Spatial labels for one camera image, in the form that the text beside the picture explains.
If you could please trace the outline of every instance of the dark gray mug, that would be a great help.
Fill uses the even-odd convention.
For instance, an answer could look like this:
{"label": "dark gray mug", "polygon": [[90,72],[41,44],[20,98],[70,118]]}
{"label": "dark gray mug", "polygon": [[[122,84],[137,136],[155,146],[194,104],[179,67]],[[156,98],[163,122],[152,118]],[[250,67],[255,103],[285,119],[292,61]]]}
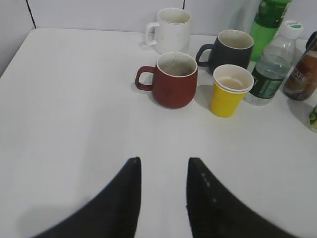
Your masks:
{"label": "dark gray mug", "polygon": [[[205,50],[211,49],[209,59],[200,62],[199,59]],[[197,55],[198,66],[209,66],[211,72],[220,65],[234,64],[247,69],[253,50],[253,38],[238,30],[224,30],[219,33],[214,44],[203,45]]]}

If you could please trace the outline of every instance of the white bottle cap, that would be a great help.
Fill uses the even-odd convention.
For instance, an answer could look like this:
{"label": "white bottle cap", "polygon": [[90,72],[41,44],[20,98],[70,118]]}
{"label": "white bottle cap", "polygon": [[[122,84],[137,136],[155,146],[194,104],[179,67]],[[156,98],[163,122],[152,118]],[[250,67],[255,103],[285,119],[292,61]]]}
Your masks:
{"label": "white bottle cap", "polygon": [[288,20],[284,21],[279,29],[279,33],[289,39],[298,39],[304,27],[298,21]]}

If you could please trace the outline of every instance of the white table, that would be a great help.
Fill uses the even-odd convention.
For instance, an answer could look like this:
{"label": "white table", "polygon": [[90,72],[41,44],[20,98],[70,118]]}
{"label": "white table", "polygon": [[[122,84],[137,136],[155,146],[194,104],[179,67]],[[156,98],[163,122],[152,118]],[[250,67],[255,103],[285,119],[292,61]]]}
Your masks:
{"label": "white table", "polygon": [[[191,238],[189,157],[200,157],[239,199],[302,237],[317,236],[317,134],[305,125],[314,95],[236,114],[208,110],[212,78],[169,110],[134,86],[158,54],[141,33],[37,29],[0,80],[0,237],[27,238],[93,198],[125,161],[142,160],[137,238]],[[192,36],[195,56],[213,36]],[[305,41],[300,41],[302,49]]]}

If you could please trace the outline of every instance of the yellow paper cup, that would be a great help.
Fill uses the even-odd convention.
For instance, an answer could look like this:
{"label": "yellow paper cup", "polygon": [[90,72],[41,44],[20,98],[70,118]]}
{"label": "yellow paper cup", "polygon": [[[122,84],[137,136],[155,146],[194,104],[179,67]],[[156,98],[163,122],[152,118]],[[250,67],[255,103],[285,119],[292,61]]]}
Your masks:
{"label": "yellow paper cup", "polygon": [[252,89],[253,77],[242,67],[225,64],[214,70],[213,78],[210,110],[218,117],[228,118]]}

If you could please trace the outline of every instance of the beverage bottle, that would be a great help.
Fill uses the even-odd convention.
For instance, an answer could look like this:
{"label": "beverage bottle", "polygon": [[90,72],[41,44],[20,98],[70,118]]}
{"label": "beverage bottle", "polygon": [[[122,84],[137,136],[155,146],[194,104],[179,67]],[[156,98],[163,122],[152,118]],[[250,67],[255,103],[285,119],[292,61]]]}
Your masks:
{"label": "beverage bottle", "polygon": [[255,106],[264,106],[274,97],[296,56],[296,39],[303,26],[297,21],[285,21],[279,35],[267,45],[257,62],[252,75],[254,85],[245,101]]}
{"label": "beverage bottle", "polygon": [[317,40],[316,32],[307,43],[307,50],[287,79],[283,91],[291,99],[308,99],[317,88]]}
{"label": "beverage bottle", "polygon": [[251,60],[257,62],[265,46],[273,39],[292,0],[261,0],[251,28],[254,39]]}
{"label": "beverage bottle", "polygon": [[317,106],[309,114],[309,125],[312,131],[317,132]]}

